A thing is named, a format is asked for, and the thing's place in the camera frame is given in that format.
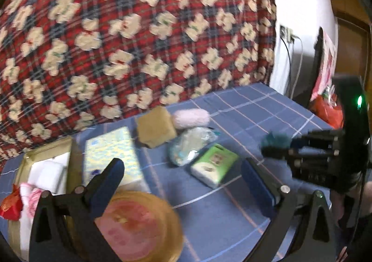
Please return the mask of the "right hand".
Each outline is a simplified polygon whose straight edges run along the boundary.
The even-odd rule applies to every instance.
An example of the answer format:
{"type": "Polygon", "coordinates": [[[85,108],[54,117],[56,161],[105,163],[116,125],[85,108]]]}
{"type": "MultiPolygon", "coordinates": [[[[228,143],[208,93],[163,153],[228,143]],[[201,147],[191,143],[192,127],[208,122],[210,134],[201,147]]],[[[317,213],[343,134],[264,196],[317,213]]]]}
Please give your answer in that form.
{"type": "Polygon", "coordinates": [[[347,194],[330,192],[331,212],[335,219],[337,261],[371,261],[371,182],[364,185],[361,210],[358,201],[361,187],[347,194]]]}

